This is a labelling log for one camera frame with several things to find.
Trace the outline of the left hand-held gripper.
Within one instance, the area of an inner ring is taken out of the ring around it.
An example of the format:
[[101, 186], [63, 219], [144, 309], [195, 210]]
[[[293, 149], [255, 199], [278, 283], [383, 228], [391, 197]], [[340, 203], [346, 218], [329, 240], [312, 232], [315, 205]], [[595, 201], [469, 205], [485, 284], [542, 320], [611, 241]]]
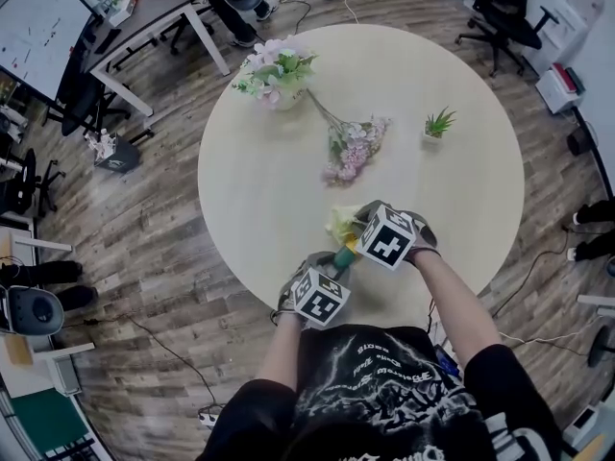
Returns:
[[336, 266], [336, 257], [333, 252], [309, 255], [290, 286], [294, 310], [317, 328], [330, 325], [351, 295], [350, 268]]

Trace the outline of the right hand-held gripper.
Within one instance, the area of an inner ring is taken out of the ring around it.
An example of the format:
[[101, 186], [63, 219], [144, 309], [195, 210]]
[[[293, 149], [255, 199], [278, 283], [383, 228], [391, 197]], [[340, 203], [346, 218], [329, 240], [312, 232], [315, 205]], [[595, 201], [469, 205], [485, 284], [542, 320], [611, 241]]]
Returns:
[[357, 238], [357, 252], [388, 270], [396, 270], [416, 241], [412, 217], [381, 201], [369, 204], [363, 214], [367, 222]]

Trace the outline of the yellow handheld mini fan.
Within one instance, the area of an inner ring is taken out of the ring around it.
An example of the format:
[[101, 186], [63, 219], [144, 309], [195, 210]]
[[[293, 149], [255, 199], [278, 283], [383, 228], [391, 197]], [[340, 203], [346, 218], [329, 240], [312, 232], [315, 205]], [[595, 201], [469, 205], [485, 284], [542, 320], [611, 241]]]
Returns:
[[357, 242], [356, 238], [349, 239], [337, 251], [332, 261], [332, 265], [336, 270], [345, 270], [356, 261], [358, 255]]

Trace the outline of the yellow-green cleaning cloth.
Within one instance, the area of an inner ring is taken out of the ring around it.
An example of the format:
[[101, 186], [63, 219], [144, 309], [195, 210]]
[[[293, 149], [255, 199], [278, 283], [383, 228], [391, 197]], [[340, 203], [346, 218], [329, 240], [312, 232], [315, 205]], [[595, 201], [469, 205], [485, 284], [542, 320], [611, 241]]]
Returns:
[[361, 206], [333, 206], [330, 210], [328, 222], [325, 225], [326, 233], [338, 244], [345, 245], [354, 234], [356, 215]]

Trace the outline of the person's left forearm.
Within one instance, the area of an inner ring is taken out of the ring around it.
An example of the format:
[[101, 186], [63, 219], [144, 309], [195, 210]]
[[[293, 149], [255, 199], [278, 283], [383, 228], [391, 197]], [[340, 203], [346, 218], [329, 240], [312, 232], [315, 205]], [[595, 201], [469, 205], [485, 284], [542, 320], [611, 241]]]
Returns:
[[298, 353], [303, 322], [295, 313], [283, 313], [257, 373], [258, 379], [277, 382], [292, 391], [298, 383]]

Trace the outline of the person's right forearm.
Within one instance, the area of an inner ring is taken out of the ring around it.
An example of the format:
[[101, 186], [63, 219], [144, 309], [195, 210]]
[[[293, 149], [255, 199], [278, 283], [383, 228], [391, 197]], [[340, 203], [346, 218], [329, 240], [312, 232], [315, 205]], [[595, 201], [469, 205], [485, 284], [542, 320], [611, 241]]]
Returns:
[[465, 368], [479, 352], [501, 345], [496, 325], [460, 276], [433, 251], [418, 251], [412, 261], [428, 287], [444, 331]]

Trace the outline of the grey table with white legs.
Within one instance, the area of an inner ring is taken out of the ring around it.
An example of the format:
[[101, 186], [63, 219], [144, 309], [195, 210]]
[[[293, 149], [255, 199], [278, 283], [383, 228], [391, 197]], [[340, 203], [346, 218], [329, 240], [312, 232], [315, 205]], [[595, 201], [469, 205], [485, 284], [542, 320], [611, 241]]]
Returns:
[[220, 73], [224, 76], [230, 75], [229, 66], [189, 0], [138, 0], [132, 15], [118, 26], [120, 33], [117, 38], [103, 53], [90, 53], [84, 62], [84, 70], [141, 114], [146, 117], [152, 116], [154, 110], [113, 77], [107, 71], [107, 66], [126, 48], [140, 43], [147, 37], [153, 37], [155, 32], [166, 27], [179, 16], [187, 18], [188, 23], [200, 38]]

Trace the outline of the person's left hand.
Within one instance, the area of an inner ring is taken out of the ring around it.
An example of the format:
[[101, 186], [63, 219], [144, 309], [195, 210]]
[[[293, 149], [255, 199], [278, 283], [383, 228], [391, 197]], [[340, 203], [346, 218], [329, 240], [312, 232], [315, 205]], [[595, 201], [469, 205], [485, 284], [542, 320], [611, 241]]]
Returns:
[[278, 325], [283, 315], [295, 317], [302, 328], [305, 327], [307, 319], [299, 314], [295, 309], [293, 288], [296, 287], [307, 271], [307, 262], [304, 260], [290, 277], [289, 281], [281, 288], [278, 306], [271, 313], [270, 319], [274, 325]]

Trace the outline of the person's right hand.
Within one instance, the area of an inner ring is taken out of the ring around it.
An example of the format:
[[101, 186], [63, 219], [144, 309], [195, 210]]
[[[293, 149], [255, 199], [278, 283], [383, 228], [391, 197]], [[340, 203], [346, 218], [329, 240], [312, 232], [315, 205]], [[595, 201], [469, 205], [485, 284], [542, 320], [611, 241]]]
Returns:
[[421, 252], [431, 252], [439, 255], [437, 238], [427, 220], [418, 213], [403, 210], [401, 214], [411, 221], [416, 239], [405, 256], [405, 261], [414, 264], [414, 258]]

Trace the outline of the pink artificial flower bunch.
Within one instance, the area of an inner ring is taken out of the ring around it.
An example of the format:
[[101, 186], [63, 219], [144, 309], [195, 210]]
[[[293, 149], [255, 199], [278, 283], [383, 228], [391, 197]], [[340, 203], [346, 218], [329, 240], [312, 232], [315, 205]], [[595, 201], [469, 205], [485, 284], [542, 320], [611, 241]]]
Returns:
[[345, 121], [307, 91], [328, 125], [328, 162], [323, 180], [329, 185], [350, 185], [379, 152], [391, 119], [372, 115], [367, 121]]

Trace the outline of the person's black printed shirt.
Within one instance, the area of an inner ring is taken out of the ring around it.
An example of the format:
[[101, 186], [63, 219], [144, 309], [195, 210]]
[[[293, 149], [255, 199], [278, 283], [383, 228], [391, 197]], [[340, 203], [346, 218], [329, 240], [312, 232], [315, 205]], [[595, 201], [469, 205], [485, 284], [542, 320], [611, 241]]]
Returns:
[[554, 416], [513, 351], [462, 376], [415, 327], [301, 337], [298, 384], [256, 378], [222, 409], [196, 461], [557, 461]]

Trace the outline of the small potted green plant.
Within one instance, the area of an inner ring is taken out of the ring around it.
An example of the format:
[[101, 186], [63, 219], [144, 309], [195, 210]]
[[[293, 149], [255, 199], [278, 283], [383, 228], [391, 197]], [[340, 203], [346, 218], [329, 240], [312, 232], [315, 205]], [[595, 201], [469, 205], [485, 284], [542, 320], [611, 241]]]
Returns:
[[444, 133], [447, 132], [455, 122], [455, 110], [448, 107], [442, 109], [438, 114], [430, 114], [424, 125], [422, 140], [431, 147], [440, 147]]

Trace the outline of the dark blue waist device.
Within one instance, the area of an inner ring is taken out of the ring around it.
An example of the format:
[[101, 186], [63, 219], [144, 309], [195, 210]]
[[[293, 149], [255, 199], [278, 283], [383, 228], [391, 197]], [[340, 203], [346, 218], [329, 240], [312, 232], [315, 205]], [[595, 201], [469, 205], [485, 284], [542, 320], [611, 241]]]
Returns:
[[444, 350], [441, 345], [435, 345], [434, 351], [441, 368], [450, 376], [462, 378], [462, 371], [458, 363]]

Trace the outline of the white vase of flowers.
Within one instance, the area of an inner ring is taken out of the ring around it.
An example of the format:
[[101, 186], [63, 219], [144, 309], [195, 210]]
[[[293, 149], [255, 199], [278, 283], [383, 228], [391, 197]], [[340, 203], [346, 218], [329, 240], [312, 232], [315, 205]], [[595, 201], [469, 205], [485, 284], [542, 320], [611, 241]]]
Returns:
[[289, 110], [308, 90], [318, 55], [294, 36], [258, 42], [232, 81], [235, 91], [271, 110]]

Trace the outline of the black waste bin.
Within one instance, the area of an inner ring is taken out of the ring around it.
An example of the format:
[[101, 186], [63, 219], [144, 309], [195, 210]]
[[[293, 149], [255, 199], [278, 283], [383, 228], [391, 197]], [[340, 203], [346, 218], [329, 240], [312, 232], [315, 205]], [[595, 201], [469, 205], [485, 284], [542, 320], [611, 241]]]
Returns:
[[590, 153], [595, 147], [593, 135], [584, 127], [577, 127], [569, 133], [566, 137], [566, 144], [574, 157]]

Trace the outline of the white low box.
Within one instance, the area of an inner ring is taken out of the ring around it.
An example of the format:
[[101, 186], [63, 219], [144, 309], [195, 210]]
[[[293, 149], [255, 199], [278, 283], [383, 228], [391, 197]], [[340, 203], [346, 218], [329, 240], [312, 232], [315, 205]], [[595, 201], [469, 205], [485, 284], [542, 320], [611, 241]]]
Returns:
[[551, 69], [535, 85], [540, 97], [552, 114], [558, 114], [576, 107], [581, 97], [575, 92], [567, 93]]

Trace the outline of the red book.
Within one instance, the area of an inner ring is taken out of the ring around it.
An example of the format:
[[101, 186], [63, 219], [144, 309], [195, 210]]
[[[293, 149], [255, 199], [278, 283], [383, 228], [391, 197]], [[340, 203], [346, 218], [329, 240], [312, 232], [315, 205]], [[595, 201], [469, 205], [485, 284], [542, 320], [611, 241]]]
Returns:
[[574, 84], [571, 82], [570, 76], [559, 62], [554, 62], [551, 65], [551, 70], [567, 93], [572, 93], [576, 90]]

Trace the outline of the black round stand base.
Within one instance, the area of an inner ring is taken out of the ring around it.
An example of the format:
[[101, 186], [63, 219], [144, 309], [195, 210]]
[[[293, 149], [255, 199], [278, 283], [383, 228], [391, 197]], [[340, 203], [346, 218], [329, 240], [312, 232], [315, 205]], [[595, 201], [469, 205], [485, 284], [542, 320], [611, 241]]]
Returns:
[[610, 329], [608, 326], [602, 326], [595, 336], [595, 339], [587, 354], [587, 365], [589, 368], [597, 367], [603, 357], [608, 354], [615, 354], [615, 347], [609, 345]]

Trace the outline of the dark notebook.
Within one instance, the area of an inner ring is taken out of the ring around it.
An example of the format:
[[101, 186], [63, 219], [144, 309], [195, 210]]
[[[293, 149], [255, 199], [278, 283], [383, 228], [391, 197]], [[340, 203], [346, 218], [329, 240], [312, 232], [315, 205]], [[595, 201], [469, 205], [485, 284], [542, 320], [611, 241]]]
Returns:
[[567, 72], [568, 76], [570, 77], [572, 83], [575, 86], [576, 94], [578, 96], [582, 95], [585, 92], [585, 86], [581, 78], [578, 76], [578, 74], [575, 72], [575, 70], [572, 67], [567, 67], [565, 71]]

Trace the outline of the black office chair with headrest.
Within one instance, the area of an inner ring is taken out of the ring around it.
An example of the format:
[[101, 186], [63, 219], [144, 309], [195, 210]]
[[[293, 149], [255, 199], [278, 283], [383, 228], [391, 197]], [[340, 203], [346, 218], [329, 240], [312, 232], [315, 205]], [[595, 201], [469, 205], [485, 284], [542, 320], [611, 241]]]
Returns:
[[503, 51], [517, 65], [517, 74], [522, 76], [525, 66], [522, 61], [510, 50], [509, 42], [514, 41], [520, 45], [534, 50], [542, 48], [539, 31], [549, 22], [559, 24], [559, 19], [546, 7], [541, 6], [543, 12], [540, 20], [531, 25], [527, 21], [528, 0], [475, 0], [473, 11], [482, 16], [482, 19], [472, 16], [467, 26], [470, 29], [480, 29], [480, 34], [462, 33], [455, 38], [455, 44], [460, 45], [463, 39], [470, 39], [488, 43], [492, 49], [493, 65], [489, 76], [494, 78], [499, 69], [499, 52]]

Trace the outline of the white floor device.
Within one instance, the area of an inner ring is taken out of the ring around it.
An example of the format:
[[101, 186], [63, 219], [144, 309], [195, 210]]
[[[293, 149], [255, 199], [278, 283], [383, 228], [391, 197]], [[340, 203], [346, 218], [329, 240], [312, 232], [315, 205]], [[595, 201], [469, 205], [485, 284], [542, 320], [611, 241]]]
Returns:
[[599, 410], [592, 406], [586, 406], [582, 412], [563, 430], [563, 439], [571, 447], [578, 446], [582, 439], [596, 424]]

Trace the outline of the green panel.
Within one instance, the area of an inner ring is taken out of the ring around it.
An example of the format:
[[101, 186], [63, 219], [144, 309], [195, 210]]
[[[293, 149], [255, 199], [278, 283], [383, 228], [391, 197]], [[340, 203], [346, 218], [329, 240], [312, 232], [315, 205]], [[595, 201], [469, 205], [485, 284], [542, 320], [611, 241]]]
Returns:
[[100, 461], [69, 397], [48, 389], [7, 402], [5, 420], [28, 461]]

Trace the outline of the white water dispenser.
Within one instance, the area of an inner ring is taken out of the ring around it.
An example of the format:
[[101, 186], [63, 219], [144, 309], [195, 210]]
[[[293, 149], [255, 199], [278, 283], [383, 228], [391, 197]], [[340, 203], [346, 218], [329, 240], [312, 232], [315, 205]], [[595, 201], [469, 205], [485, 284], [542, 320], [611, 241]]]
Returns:
[[542, 47], [525, 47], [523, 58], [537, 75], [550, 66], [569, 63], [580, 51], [601, 16], [604, 0], [528, 0], [527, 21], [535, 25], [549, 11], [552, 16], [538, 31]]

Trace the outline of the black swivel chair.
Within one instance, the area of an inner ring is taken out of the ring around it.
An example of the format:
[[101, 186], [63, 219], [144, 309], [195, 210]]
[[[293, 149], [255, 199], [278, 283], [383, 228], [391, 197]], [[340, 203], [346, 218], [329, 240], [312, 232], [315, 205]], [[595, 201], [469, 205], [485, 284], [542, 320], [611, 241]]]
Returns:
[[100, 132], [107, 116], [131, 118], [127, 109], [111, 106], [116, 96], [115, 92], [107, 91], [106, 86], [91, 74], [77, 72], [65, 75], [57, 96], [63, 112], [53, 119], [61, 124], [63, 136], [69, 136], [79, 128], [84, 128], [87, 133]]
[[51, 159], [44, 176], [39, 176], [35, 151], [29, 149], [22, 163], [22, 171], [8, 180], [0, 181], [0, 216], [7, 212], [24, 215], [30, 209], [37, 191], [38, 217], [45, 216], [46, 208], [56, 212], [57, 206], [52, 200], [50, 188], [56, 178], [66, 176], [62, 170], [51, 173], [52, 167], [57, 165], [58, 161]]

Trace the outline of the white and red box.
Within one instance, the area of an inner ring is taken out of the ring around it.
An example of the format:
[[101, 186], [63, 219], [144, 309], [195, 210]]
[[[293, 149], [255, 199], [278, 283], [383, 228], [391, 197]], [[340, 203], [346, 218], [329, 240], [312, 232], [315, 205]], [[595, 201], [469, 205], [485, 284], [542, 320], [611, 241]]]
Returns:
[[108, 0], [105, 20], [113, 28], [129, 19], [139, 0]]

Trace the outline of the rolling whiteboard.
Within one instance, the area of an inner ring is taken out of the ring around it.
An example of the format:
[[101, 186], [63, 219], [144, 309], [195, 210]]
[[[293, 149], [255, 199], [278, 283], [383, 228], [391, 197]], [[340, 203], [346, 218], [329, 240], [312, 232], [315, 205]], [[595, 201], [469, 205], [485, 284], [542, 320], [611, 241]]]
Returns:
[[0, 69], [56, 99], [90, 17], [81, 0], [0, 0]]

